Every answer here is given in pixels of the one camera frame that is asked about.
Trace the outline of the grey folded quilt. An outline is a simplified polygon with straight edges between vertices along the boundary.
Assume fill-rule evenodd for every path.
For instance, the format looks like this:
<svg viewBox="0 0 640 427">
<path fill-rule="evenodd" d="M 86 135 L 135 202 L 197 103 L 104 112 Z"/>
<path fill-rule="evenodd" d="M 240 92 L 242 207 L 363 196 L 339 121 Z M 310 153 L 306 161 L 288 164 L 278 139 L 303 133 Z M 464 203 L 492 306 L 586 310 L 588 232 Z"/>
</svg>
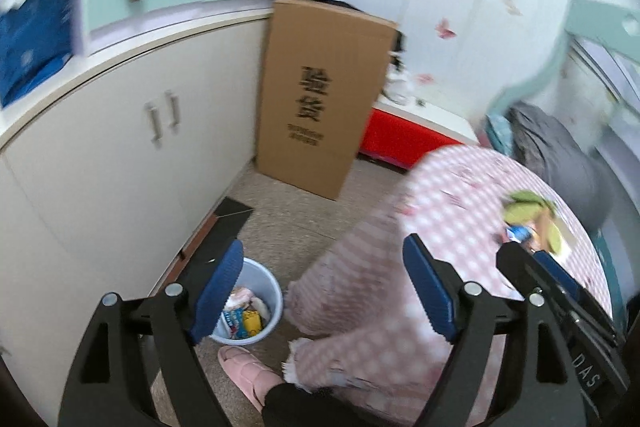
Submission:
<svg viewBox="0 0 640 427">
<path fill-rule="evenodd" d="M 613 208 L 612 176 L 540 108 L 518 102 L 506 118 L 514 158 L 558 193 L 588 233 L 596 233 Z"/>
</svg>

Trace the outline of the beige low cabinet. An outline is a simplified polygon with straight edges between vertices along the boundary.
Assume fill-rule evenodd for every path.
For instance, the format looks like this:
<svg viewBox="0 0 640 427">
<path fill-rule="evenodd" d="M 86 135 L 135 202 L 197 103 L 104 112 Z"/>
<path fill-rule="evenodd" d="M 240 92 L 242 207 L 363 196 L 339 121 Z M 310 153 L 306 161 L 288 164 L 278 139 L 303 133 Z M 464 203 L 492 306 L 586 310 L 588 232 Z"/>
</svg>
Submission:
<svg viewBox="0 0 640 427">
<path fill-rule="evenodd" d="M 100 298 L 150 295 L 252 159 L 269 12 L 72 64 L 1 113 L 1 352 L 47 425 Z"/>
</svg>

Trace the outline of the teal bunk bed frame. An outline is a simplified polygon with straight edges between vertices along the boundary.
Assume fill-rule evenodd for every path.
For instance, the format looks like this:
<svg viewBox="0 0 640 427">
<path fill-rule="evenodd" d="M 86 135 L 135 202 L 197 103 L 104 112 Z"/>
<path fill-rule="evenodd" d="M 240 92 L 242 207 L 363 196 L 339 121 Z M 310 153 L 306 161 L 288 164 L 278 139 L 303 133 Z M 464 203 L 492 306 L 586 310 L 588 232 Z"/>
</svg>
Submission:
<svg viewBox="0 0 640 427">
<path fill-rule="evenodd" d="M 513 104 L 541 94 L 561 74 L 576 40 L 592 42 L 638 63 L 639 33 L 630 30 L 632 23 L 639 23 L 638 10 L 598 0 L 570 0 L 548 60 L 533 76 L 504 88 L 489 104 L 486 115 L 504 115 Z"/>
</svg>

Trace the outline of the large cardboard box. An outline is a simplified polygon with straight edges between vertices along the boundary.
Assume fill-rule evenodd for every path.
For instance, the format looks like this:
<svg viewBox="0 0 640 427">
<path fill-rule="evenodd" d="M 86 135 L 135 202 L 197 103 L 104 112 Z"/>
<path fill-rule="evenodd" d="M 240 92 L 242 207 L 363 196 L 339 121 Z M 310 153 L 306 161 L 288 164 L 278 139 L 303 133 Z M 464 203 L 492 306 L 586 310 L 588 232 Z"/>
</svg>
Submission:
<svg viewBox="0 0 640 427">
<path fill-rule="evenodd" d="M 336 199 L 383 87 L 389 20 L 306 0 L 274 2 L 262 69 L 257 170 Z"/>
</svg>

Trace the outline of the pink slipper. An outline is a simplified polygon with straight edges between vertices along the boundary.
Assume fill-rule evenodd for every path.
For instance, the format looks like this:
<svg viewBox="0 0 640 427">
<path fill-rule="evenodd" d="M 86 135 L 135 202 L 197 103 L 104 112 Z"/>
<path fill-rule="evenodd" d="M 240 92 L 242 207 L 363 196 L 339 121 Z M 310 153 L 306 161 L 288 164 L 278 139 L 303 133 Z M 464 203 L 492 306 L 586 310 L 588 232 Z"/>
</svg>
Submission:
<svg viewBox="0 0 640 427">
<path fill-rule="evenodd" d="M 230 381 L 240 389 L 258 412 L 264 408 L 268 392 L 284 384 L 284 380 L 275 371 L 242 347 L 220 348 L 218 362 Z"/>
</svg>

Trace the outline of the green leaf plush wrapper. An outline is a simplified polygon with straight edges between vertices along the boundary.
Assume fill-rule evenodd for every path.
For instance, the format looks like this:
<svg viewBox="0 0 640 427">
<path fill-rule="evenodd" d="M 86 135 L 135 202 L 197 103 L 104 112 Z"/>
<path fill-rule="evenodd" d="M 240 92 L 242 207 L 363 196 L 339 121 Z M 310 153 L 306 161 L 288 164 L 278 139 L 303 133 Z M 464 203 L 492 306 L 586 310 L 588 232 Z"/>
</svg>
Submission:
<svg viewBox="0 0 640 427">
<path fill-rule="evenodd" d="M 559 256 L 562 253 L 562 232 L 556 220 L 555 203 L 527 190 L 511 193 L 503 205 L 504 228 L 508 225 L 525 225 L 533 238 L 524 244 L 532 253 L 547 251 Z"/>
</svg>

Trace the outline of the blue package bag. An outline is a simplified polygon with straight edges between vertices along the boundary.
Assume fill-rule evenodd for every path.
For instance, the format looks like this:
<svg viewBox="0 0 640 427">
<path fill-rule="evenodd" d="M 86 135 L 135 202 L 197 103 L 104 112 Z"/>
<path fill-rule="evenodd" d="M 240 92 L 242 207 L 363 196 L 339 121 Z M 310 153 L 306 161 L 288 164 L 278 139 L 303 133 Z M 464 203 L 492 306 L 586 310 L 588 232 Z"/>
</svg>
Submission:
<svg viewBox="0 0 640 427">
<path fill-rule="evenodd" d="M 73 56 L 73 0 L 26 0 L 1 15 L 1 106 L 23 98 Z"/>
</svg>

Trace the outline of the red storage box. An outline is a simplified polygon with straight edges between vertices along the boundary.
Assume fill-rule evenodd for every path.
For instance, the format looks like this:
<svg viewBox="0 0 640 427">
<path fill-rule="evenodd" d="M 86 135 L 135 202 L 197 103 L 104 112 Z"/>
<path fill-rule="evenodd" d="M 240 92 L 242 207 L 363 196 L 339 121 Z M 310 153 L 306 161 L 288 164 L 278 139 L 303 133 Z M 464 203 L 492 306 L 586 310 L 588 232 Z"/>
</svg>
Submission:
<svg viewBox="0 0 640 427">
<path fill-rule="evenodd" d="M 459 144 L 478 144 L 464 118 L 431 103 L 398 105 L 381 96 L 373 105 L 359 153 L 410 170 L 431 150 Z"/>
</svg>

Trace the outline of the blue snack wrapper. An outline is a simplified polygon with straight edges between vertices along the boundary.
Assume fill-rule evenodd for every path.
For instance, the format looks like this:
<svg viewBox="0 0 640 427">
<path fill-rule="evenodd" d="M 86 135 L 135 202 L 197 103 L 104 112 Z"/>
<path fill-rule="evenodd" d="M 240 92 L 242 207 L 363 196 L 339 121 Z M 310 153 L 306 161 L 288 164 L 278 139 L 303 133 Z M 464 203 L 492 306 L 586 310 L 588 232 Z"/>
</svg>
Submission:
<svg viewBox="0 0 640 427">
<path fill-rule="evenodd" d="M 533 233 L 525 225 L 508 225 L 504 229 L 504 237 L 507 242 L 524 244 L 533 238 Z"/>
</svg>

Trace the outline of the light blue trash bin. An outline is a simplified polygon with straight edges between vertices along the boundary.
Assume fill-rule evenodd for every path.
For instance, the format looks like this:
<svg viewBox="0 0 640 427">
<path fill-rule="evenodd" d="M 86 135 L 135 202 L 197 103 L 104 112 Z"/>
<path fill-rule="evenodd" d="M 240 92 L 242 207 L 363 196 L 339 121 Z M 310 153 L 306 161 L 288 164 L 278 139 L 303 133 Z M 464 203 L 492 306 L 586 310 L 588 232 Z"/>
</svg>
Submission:
<svg viewBox="0 0 640 427">
<path fill-rule="evenodd" d="M 248 346 L 267 338 L 283 312 L 283 294 L 274 275 L 245 258 L 242 270 L 210 338 L 228 346 Z"/>
</svg>

